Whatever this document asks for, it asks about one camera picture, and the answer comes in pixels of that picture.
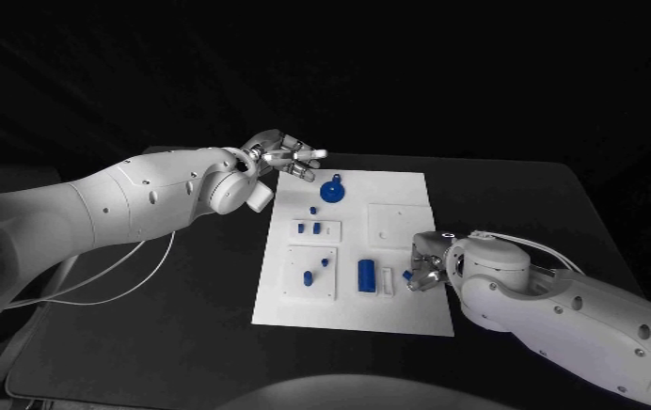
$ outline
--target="black background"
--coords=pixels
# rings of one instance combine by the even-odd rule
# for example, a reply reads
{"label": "black background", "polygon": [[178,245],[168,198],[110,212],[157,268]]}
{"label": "black background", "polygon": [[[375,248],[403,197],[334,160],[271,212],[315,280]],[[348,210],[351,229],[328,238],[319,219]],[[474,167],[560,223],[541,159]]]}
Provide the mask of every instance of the black background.
{"label": "black background", "polygon": [[270,128],[559,162],[648,296],[648,1],[0,0],[0,163],[69,181]]}

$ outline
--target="cable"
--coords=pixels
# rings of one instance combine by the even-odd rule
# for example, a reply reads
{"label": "cable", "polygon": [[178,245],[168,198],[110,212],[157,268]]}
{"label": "cable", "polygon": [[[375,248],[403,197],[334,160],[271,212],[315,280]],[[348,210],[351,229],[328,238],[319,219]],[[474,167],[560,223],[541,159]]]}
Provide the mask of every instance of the cable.
{"label": "cable", "polygon": [[[169,247],[168,247],[168,251],[166,251],[166,255],[163,256],[163,259],[159,263],[159,265],[156,266],[156,269],[153,270],[152,274],[146,277],[146,279],[136,285],[134,288],[131,288],[126,293],[120,294],[117,297],[108,299],[105,302],[110,302],[111,300],[118,299],[120,297],[123,297],[124,295],[127,295],[130,292],[136,291],[137,288],[140,288],[142,285],[144,285],[146,281],[150,279],[150,277],[153,276],[153,273],[159,270],[163,261],[166,260],[168,257],[168,253],[169,253],[169,249],[172,248],[172,242],[173,242],[173,234],[172,233],[172,237],[169,239]],[[38,304],[41,302],[56,302],[61,304],[69,304],[69,305],[98,305],[101,303],[105,302],[97,302],[97,303],[77,303],[77,302],[66,302],[66,301],[58,301],[58,300],[51,300],[55,297],[59,297],[62,294],[65,294],[66,292],[71,292],[74,290],[77,290],[78,288],[81,288],[84,285],[87,285],[88,283],[91,283],[91,281],[95,281],[101,276],[104,276],[105,274],[108,274],[108,272],[113,271],[113,269],[116,269],[116,267],[120,266],[120,264],[123,264],[123,262],[126,262],[126,260],[129,260],[129,258],[131,257],[131,255],[136,253],[136,251],[139,250],[139,248],[143,246],[143,244],[146,243],[146,241],[142,241],[139,243],[139,245],[136,245],[136,248],[124,255],[123,259],[111,266],[108,267],[103,272],[100,272],[95,276],[91,276],[87,280],[84,280],[79,284],[77,284],[75,286],[72,286],[71,288],[68,288],[64,291],[55,292],[53,294],[48,295],[46,297],[39,297],[38,299],[30,299],[30,300],[20,300],[17,302],[13,302],[6,309],[10,308],[20,308],[25,307],[26,305],[32,305],[32,304]]]}
{"label": "cable", "polygon": [[508,234],[494,233],[491,231],[475,231],[478,234],[485,234],[488,236],[495,236],[497,238],[507,239],[508,241],[513,241],[514,243],[520,243],[524,245],[528,245],[530,247],[537,248],[538,250],[543,250],[550,255],[553,255],[556,258],[559,258],[560,262],[563,262],[564,266],[575,270],[580,275],[586,275],[586,273],[580,270],[579,266],[567,259],[564,255],[562,255],[553,248],[547,247],[546,245],[541,245],[527,239],[518,238],[515,236],[510,236]]}

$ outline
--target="white platform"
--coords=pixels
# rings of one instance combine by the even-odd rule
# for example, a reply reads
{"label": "white platform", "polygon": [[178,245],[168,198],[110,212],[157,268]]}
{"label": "white platform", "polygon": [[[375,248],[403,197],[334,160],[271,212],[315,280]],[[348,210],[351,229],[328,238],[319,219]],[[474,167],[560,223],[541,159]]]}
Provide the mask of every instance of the white platform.
{"label": "white platform", "polygon": [[[326,203],[321,199],[319,189],[335,173],[342,176],[347,196],[341,202]],[[435,229],[423,174],[315,170],[315,175],[315,182],[308,183],[280,173],[253,323],[455,336],[443,286],[427,292],[411,292],[401,276],[403,271],[410,268],[411,236]],[[384,208],[381,205],[400,205],[403,208]],[[315,215],[309,213],[310,206],[318,208]],[[388,217],[387,214],[391,214],[393,210],[403,213],[400,217],[410,215],[409,221],[403,220],[404,223],[400,223],[400,218]],[[377,212],[384,215],[371,217],[370,223],[370,213]],[[309,233],[315,221],[341,222],[341,242],[323,242],[323,239],[315,241],[312,236],[306,236],[305,242],[297,243],[297,237],[293,235],[293,224],[297,224],[297,220],[308,223],[305,231]],[[384,232],[384,238],[377,237],[381,241],[373,242],[371,246],[371,233],[378,229]],[[315,275],[313,285],[306,287],[302,272],[305,268],[292,270],[289,267],[296,266],[297,259],[289,248],[295,248],[297,244],[319,248],[334,247],[332,265],[336,267],[329,272],[335,273],[335,294],[331,296],[326,294],[332,292],[325,291],[332,289],[329,278],[321,276],[322,288],[318,288],[319,275]],[[318,257],[322,254],[323,252],[305,254],[302,258],[313,260],[313,256],[315,260],[321,261]],[[357,291],[357,262],[362,259],[375,262],[378,290],[377,294],[364,296]],[[318,269],[322,266],[310,264],[309,267]],[[387,275],[384,268],[391,268],[390,298],[383,296],[383,278]],[[287,282],[292,280],[287,276],[296,278],[296,283]],[[287,290],[292,290],[292,298],[284,294]]]}

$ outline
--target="white paper sheet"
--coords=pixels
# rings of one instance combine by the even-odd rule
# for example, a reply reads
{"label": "white paper sheet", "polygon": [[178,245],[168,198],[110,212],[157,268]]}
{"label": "white paper sheet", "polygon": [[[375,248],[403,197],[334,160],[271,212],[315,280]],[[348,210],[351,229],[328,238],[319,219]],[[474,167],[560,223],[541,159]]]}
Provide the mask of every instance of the white paper sheet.
{"label": "white paper sheet", "polygon": [[[338,203],[326,203],[319,196],[319,190],[322,184],[332,180],[335,173],[342,176],[347,195]],[[411,243],[400,248],[398,245],[404,244],[404,233],[391,237],[391,248],[370,245],[370,226],[374,224],[371,220],[370,225],[371,204],[424,207],[409,209],[417,213],[417,219],[410,220],[410,229],[414,231],[413,235],[435,229],[432,209],[427,211],[430,202],[423,174],[315,170],[315,175],[316,180],[309,183],[280,173],[253,323],[455,336],[443,286],[437,286],[427,292],[411,292],[407,289],[403,271],[410,269]],[[318,208],[315,215],[309,213],[310,206]],[[290,236],[290,226],[296,220],[342,223],[339,243],[321,242],[313,236],[309,239],[306,237],[305,242],[299,243],[299,245],[336,248],[334,300],[283,298],[286,263],[292,259],[296,260],[296,257],[287,255],[290,246],[297,245],[297,237]],[[393,227],[390,225],[390,230],[397,233],[396,225]],[[375,262],[378,290],[383,289],[383,268],[391,268],[391,298],[383,297],[381,293],[364,295],[358,292],[357,263],[362,259],[371,259]]]}

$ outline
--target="table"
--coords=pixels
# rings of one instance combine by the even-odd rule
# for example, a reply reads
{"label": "table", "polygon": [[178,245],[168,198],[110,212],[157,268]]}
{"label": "table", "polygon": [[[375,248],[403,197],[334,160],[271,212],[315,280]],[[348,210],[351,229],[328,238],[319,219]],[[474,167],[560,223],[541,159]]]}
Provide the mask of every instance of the table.
{"label": "table", "polygon": [[[641,295],[580,183],[566,166],[331,154],[325,167],[423,172],[439,229],[487,229],[556,248],[586,274]],[[271,188],[277,175],[263,177]],[[126,298],[51,305],[7,381],[13,395],[165,409],[211,409],[280,381],[331,373],[448,386],[518,408],[647,408],[575,377],[510,334],[474,325],[448,290],[450,339],[251,325],[271,208],[201,217],[176,233],[162,270]],[[169,237],[147,243],[88,290],[95,300],[146,276]],[[130,249],[79,258],[69,282]],[[533,256],[551,266],[551,259]]]}

